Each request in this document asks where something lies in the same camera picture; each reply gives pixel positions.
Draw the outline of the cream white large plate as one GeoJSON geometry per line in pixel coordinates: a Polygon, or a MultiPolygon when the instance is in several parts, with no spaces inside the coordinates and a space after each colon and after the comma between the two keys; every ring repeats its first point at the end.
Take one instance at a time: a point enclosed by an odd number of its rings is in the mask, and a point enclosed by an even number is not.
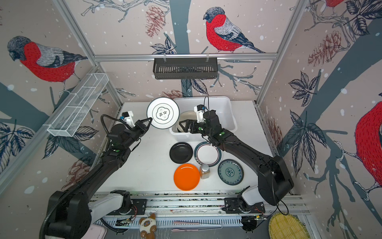
{"type": "Polygon", "coordinates": [[[183,112],[180,114],[180,117],[179,117],[179,120],[176,124],[177,126],[177,132],[184,132],[184,130],[182,129],[182,127],[179,125],[179,122],[180,121],[184,121],[184,120],[196,120],[197,119],[197,115],[194,111],[186,111],[186,112],[183,112]]]}

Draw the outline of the white plate with black emblem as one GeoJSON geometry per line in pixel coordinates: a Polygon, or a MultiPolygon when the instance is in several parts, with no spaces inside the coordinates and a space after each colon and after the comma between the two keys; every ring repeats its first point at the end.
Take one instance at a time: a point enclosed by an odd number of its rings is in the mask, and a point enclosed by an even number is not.
{"type": "Polygon", "coordinates": [[[157,129],[173,127],[178,121],[179,116],[179,106],[174,100],[169,98],[157,98],[147,108],[147,118],[152,118],[151,125],[157,129]]]}

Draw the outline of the orange plate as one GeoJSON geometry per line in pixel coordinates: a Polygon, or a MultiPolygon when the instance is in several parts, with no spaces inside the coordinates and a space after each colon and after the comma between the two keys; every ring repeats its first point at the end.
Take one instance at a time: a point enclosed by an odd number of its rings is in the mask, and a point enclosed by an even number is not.
{"type": "Polygon", "coordinates": [[[182,191],[191,191],[195,189],[200,182],[200,173],[193,164],[183,164],[174,172],[174,183],[182,191]]]}

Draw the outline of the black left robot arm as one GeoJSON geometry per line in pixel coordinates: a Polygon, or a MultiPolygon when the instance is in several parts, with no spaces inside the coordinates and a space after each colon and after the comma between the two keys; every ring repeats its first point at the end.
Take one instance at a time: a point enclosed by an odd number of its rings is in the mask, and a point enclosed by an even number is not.
{"type": "Polygon", "coordinates": [[[93,211],[89,202],[103,183],[130,156],[130,147],[148,132],[152,118],[137,120],[129,126],[122,119],[114,119],[116,124],[107,130],[106,151],[89,173],[66,191],[57,191],[48,201],[47,214],[42,222],[39,238],[46,236],[63,239],[80,239],[92,224],[93,211]]]}

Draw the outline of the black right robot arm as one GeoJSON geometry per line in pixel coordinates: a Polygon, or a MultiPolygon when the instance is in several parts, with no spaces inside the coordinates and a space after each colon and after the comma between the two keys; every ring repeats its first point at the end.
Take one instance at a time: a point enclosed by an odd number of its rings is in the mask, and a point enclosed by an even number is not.
{"type": "Polygon", "coordinates": [[[283,158],[266,155],[242,142],[234,133],[221,126],[215,110],[203,112],[202,119],[183,120],[179,125],[185,132],[206,136],[213,146],[234,155],[256,173],[257,185],[246,187],[237,197],[237,205],[242,212],[250,212],[256,204],[262,202],[278,206],[294,188],[283,158]]]}

